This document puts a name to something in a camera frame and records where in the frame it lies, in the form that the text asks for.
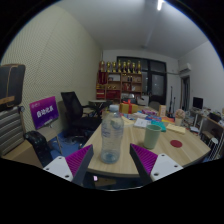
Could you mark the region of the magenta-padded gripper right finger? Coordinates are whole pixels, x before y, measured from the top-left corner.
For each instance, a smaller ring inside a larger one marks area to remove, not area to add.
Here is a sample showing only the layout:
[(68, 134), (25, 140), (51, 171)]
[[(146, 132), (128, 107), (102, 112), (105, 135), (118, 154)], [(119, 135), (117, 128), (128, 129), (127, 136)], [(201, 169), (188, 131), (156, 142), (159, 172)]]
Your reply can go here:
[(143, 185), (150, 184), (182, 169), (182, 166), (168, 155), (164, 153), (157, 155), (135, 144), (130, 144), (130, 155)]

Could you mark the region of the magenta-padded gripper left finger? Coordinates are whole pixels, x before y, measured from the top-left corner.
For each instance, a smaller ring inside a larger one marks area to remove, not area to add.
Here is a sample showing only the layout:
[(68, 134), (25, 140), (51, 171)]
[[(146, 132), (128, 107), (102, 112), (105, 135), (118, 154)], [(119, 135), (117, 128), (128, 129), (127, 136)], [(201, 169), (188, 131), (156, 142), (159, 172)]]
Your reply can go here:
[(76, 185), (81, 185), (93, 155), (93, 145), (90, 144), (67, 157), (56, 157), (44, 167), (44, 170)]

